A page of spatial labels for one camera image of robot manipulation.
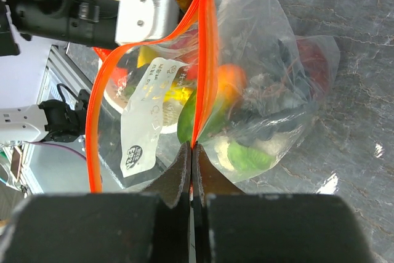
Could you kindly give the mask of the dark red toy apple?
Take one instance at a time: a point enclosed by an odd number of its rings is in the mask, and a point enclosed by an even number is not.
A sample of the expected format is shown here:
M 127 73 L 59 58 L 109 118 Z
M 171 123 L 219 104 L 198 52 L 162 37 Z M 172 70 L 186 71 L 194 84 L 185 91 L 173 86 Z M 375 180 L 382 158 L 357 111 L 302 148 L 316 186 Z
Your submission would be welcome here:
M 311 95 L 317 101 L 323 100 L 331 87 L 328 61 L 316 42 L 307 38 L 297 39 L 296 42 L 305 74 L 312 82 Z

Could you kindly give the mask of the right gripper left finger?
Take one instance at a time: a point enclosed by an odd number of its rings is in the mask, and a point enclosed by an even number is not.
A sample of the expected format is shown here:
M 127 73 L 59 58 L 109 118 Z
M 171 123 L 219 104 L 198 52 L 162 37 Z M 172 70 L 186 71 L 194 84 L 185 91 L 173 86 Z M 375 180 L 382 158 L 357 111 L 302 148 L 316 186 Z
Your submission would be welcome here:
M 191 147 L 140 192 L 36 195 L 1 235 L 2 262 L 188 262 Z

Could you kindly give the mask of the clear zip top bag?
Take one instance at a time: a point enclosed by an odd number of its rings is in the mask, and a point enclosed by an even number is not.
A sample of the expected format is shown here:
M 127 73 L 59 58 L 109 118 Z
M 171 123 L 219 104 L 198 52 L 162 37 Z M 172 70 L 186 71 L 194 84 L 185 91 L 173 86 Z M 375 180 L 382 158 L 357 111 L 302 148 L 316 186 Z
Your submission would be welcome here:
M 335 80 L 332 36 L 296 36 L 278 0 L 193 0 L 157 41 L 122 43 L 103 61 L 87 111 L 89 189 L 101 192 L 99 129 L 105 89 L 123 58 L 122 179 L 168 166 L 184 143 L 200 144 L 239 182 L 273 168 L 312 123 Z

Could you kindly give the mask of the toy cabbage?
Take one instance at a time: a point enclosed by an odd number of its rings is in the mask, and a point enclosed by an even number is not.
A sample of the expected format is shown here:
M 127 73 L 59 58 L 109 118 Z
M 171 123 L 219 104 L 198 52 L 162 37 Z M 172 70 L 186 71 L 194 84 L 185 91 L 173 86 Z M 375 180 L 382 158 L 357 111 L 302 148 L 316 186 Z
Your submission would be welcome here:
M 256 148 L 243 146 L 228 137 L 214 144 L 219 165 L 235 177 L 248 179 L 263 173 L 276 163 L 276 157 Z

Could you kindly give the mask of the black toy grapes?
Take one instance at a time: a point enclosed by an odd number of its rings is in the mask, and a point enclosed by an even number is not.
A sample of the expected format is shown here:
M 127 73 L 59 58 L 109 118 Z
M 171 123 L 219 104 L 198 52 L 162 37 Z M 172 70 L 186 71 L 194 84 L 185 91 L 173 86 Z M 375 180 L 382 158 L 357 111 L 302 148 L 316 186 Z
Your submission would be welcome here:
M 239 142 L 250 146 L 268 141 L 277 133 L 295 131 L 312 104 L 310 74 L 286 42 L 278 39 L 263 71 L 253 73 L 244 91 L 243 103 L 234 118 L 239 119 Z

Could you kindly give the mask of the orange toy fruit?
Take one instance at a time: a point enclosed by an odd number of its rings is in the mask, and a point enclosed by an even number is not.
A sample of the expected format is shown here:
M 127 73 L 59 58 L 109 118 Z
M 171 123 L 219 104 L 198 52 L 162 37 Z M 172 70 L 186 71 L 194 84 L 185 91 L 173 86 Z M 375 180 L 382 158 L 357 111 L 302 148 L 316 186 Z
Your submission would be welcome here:
M 243 90 L 247 86 L 246 74 L 240 66 L 231 63 L 219 66 L 217 74 L 217 100 L 225 107 L 231 107 L 243 95 Z

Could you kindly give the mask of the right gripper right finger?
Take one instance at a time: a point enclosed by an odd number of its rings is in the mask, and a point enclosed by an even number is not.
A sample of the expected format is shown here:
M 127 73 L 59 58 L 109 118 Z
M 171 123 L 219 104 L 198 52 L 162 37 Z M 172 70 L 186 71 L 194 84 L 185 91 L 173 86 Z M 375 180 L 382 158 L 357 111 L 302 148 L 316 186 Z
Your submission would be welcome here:
M 372 262 L 346 202 L 336 195 L 248 195 L 192 150 L 198 262 Z

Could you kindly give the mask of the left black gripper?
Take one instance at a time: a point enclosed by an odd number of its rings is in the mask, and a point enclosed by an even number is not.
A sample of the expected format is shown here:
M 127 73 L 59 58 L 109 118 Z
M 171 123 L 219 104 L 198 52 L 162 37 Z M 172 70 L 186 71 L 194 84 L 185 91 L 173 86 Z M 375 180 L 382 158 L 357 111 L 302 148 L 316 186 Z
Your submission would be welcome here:
M 32 37 L 115 49 L 115 0 L 1 0 L 1 55 L 19 55 L 12 28 Z

